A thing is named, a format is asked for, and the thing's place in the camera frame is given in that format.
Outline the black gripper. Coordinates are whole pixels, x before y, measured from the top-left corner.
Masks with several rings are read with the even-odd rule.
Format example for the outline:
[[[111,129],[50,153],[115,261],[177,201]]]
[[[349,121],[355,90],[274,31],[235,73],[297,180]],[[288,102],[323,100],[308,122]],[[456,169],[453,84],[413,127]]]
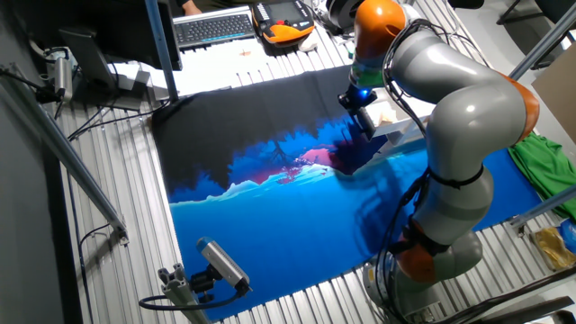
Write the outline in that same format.
[[[358,120],[365,119],[365,109],[367,105],[371,104],[377,99],[376,93],[370,88],[357,88],[350,85],[348,89],[339,96],[339,103],[346,109],[350,118],[357,116]]]

